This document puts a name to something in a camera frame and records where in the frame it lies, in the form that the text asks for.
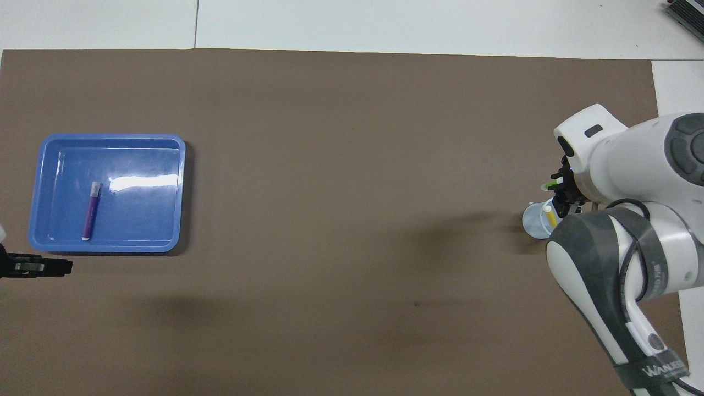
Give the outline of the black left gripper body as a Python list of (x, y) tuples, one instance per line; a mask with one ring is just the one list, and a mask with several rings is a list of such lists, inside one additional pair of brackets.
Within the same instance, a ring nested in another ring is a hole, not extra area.
[(16, 268), (18, 263), (8, 256), (7, 250), (1, 245), (1, 278), (22, 278), (25, 273)]

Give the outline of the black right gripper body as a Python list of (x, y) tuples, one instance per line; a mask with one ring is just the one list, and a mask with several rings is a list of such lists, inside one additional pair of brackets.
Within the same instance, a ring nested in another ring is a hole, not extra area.
[(568, 198), (568, 200), (570, 201), (570, 212), (568, 214), (581, 213), (581, 208), (586, 203), (586, 196), (584, 196), (578, 188), (578, 184), (574, 179), (573, 168), (571, 168), (570, 162), (566, 155), (561, 158), (560, 163), (561, 166), (559, 170), (568, 169), (570, 173), (566, 178), (566, 184), (568, 185), (568, 188), (566, 189), (566, 191), (557, 191), (557, 195), (565, 195), (566, 198)]

